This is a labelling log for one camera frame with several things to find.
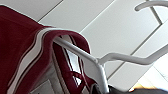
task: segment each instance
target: ceiling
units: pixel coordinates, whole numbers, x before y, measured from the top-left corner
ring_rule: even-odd
[[[134,7],[144,1],[0,0],[0,4],[43,25],[82,34],[95,57],[110,52],[147,57],[168,43],[168,10],[154,7],[134,11]],[[150,67],[123,61],[107,62],[108,84],[129,90]]]

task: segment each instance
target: white metal bar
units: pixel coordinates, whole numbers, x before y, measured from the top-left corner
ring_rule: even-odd
[[[152,64],[157,59],[159,59],[161,56],[165,55],[166,53],[168,53],[168,44],[146,58],[139,58],[118,53],[109,53],[104,57],[102,57],[101,59],[98,59],[98,63],[103,65],[107,61],[122,60],[140,65],[149,65]]]
[[[78,48],[77,46],[75,46],[75,45],[73,45],[73,44],[71,44],[71,43],[69,43],[59,37],[56,37],[54,39],[54,42],[64,48],[66,48],[67,50],[73,52],[74,54],[78,55],[79,57],[82,57],[82,58],[90,60],[91,62],[97,63],[97,59],[95,57],[93,57],[89,53],[83,51],[82,49]]]
[[[136,11],[139,11],[146,7],[152,7],[152,6],[165,6],[168,7],[168,1],[146,1],[144,3],[139,4],[135,7]]]

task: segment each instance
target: white tube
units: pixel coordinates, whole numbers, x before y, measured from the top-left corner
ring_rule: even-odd
[[[101,59],[98,59],[98,63],[103,65],[107,61],[122,60],[140,65],[149,65],[157,59],[159,59],[160,57],[162,57],[163,55],[165,55],[166,53],[168,53],[168,44],[146,58],[139,58],[118,53],[109,53]]]
[[[94,63],[97,63],[97,59],[93,57],[92,55],[88,54],[87,52],[81,50],[80,48],[76,47],[75,45],[59,38],[56,37],[54,39],[54,42],[57,43],[58,45],[66,48],[67,50],[73,52],[74,54],[78,55],[79,57],[86,58]]]
[[[146,1],[144,3],[139,4],[135,7],[136,11],[139,11],[146,7],[152,7],[152,6],[165,6],[168,7],[168,1]]]

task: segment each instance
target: white ceiling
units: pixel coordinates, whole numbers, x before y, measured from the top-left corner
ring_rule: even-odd
[[[165,31],[160,28],[168,16],[157,18],[150,8],[135,12],[134,7],[144,1],[0,0],[0,4],[44,25],[71,29],[82,34],[88,40],[91,54],[95,57],[110,52],[146,57],[168,43],[165,41],[166,36],[155,33]],[[163,13],[159,9],[156,12],[158,15]],[[105,70],[110,85],[128,90],[149,68],[150,66],[113,61],[107,62]]]

